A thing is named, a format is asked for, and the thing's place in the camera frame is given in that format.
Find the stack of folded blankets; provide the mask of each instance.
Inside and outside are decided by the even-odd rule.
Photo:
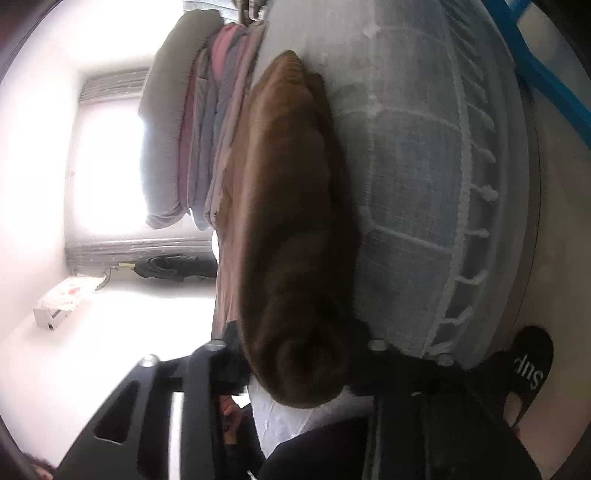
[[[287,51],[245,100],[264,29],[193,11],[158,52],[140,105],[147,222],[216,230],[213,336],[237,321],[260,384],[311,407],[348,379],[360,234],[322,78]]]

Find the white box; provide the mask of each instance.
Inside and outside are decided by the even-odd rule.
[[[56,329],[104,280],[104,277],[68,277],[53,287],[33,307],[37,326]]]

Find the folded brown garment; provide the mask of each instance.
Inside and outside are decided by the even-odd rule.
[[[347,380],[360,235],[322,78],[292,51],[254,87],[229,155],[214,334],[237,320],[263,387],[317,406]]]

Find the person's hand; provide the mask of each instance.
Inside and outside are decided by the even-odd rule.
[[[226,445],[235,445],[238,441],[236,438],[236,432],[244,418],[244,413],[229,395],[220,396],[220,412],[225,419],[223,441]]]

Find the brown cloth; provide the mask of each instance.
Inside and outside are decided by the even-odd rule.
[[[360,234],[324,83],[294,52],[254,87],[229,155],[213,333],[237,320],[273,398],[317,406],[347,380]]]

